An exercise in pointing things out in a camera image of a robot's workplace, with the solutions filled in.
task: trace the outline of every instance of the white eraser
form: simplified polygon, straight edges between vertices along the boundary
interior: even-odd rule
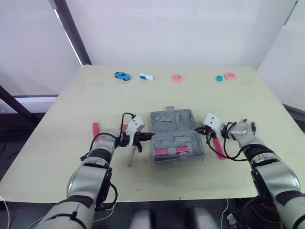
[[[154,76],[146,74],[146,73],[140,73],[140,79],[143,80],[154,80]]]

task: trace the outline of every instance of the small blue block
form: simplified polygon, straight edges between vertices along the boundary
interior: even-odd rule
[[[222,76],[222,75],[218,75],[218,76],[216,77],[216,80],[217,80],[217,81],[222,81],[222,80],[223,80],[223,76]]]

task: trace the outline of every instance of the black wire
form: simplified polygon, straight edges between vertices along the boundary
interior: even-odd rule
[[[109,134],[109,133],[99,133],[99,134],[97,134],[96,136],[94,136],[94,138],[93,138],[93,140],[92,140],[92,142],[91,142],[90,148],[89,148],[89,152],[92,150],[92,147],[93,147],[93,144],[94,144],[95,139],[96,139],[98,136],[101,136],[101,135],[108,135],[108,136],[113,137],[115,140],[117,140],[117,137],[114,136],[114,135],[112,135],[112,134]]]
[[[257,209],[255,209],[253,205],[251,205],[251,208],[252,208],[252,210],[254,211],[254,213],[255,213],[260,219],[262,219],[263,221],[265,221],[265,222],[267,222],[267,223],[279,224],[279,221],[280,221],[280,216],[279,216],[279,215],[276,216],[276,219],[278,220],[278,222],[274,222],[272,219],[266,219],[265,216],[263,217],[262,214],[259,214],[258,211],[257,211]]]
[[[125,115],[130,115],[132,117],[132,119],[135,117],[134,114],[132,113],[129,113],[129,112],[125,112],[123,115],[122,115],[122,121],[121,121],[121,128],[120,128],[120,135],[118,137],[118,140],[117,140],[117,143],[116,143],[116,146],[115,147],[118,147],[119,143],[120,143],[120,140],[121,140],[121,137],[122,137],[122,132],[123,132],[123,122],[124,122],[124,116]]]
[[[274,151],[272,151],[271,149],[265,147],[264,145],[259,145],[259,144],[247,144],[243,147],[240,148],[240,150],[238,151],[236,156],[239,156],[241,154],[241,152],[243,152],[246,148],[250,147],[250,146],[256,146],[256,147],[261,147],[263,149],[256,151],[255,153],[274,153]]]
[[[13,153],[13,154],[9,155],[8,157],[6,157],[5,159],[1,160],[1,161],[0,161],[0,164],[1,164],[2,162],[5,162],[6,160],[10,159],[10,158],[11,158],[12,156],[14,156],[15,154],[18,154],[19,152],[20,152],[20,150],[16,151],[15,153]]]
[[[13,208],[13,203],[12,202],[10,203],[10,210],[13,212],[13,214],[11,214],[10,216],[12,216],[12,215],[13,216],[10,219],[10,227],[9,227],[9,229],[11,229],[12,224],[15,221],[15,209]]]
[[[244,204],[243,209],[242,209],[242,212],[240,213],[240,217],[239,217],[239,220],[238,220],[238,227],[242,228],[242,227],[241,227],[241,224],[242,224],[242,219],[243,219],[243,214],[244,214],[245,208],[246,208],[249,204],[251,204],[252,202],[254,202],[254,201],[258,200],[258,199],[259,199],[259,196],[256,196],[256,197],[250,199],[249,201],[247,201],[247,202]]]
[[[211,146],[210,141],[209,141],[209,139],[208,139],[208,135],[206,135],[205,138],[206,138],[206,143],[208,144],[208,146],[210,147],[210,149],[213,150],[213,152],[215,152],[215,153],[218,154],[219,156],[222,156],[222,157],[224,157],[224,158],[230,159],[230,160],[232,160],[232,161],[247,161],[247,159],[233,159],[233,158],[231,158],[231,157],[227,157],[227,156],[225,156],[225,155],[222,155],[222,154],[218,153],[218,152],[217,152],[215,149],[213,149],[213,147]]]
[[[116,203],[116,200],[118,199],[118,190],[116,189],[116,187],[110,183],[110,186],[113,188],[114,192],[115,192],[115,197],[114,197],[114,200],[111,204],[109,204],[108,206],[105,206],[105,207],[97,207],[95,208],[95,211],[102,211],[102,210],[106,210],[106,209],[111,209],[115,203]]]
[[[237,124],[237,122],[235,122],[235,123],[227,123],[227,127],[228,127],[229,124],[232,124],[232,125],[229,127],[228,130],[225,131],[225,132],[226,132],[226,136],[225,136],[225,138],[224,138],[224,153],[225,153],[225,155],[226,155],[227,157],[229,157],[229,158],[231,158],[231,159],[235,159],[235,158],[237,158],[237,157],[239,156],[239,154],[237,154],[237,155],[235,155],[235,156],[233,156],[233,157],[229,156],[228,153],[227,153],[227,151],[226,151],[226,149],[225,149],[225,143],[226,143],[226,140],[227,140],[227,137],[228,137],[228,132],[232,129],[233,126],[235,126],[235,125]]]
[[[2,149],[0,150],[0,153],[5,149],[5,147],[6,147],[6,141],[0,141],[0,142],[3,142],[3,147],[2,147]]]

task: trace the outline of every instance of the blue toy car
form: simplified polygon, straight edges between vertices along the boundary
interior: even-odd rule
[[[115,76],[115,78],[119,78],[119,79],[122,79],[124,81],[130,80],[130,75],[126,74],[126,73],[123,73],[123,72],[116,72],[114,74],[114,76]]]

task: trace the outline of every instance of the open tool case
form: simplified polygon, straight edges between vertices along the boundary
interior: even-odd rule
[[[205,157],[195,120],[190,109],[151,112],[152,155],[156,163],[194,160]]]

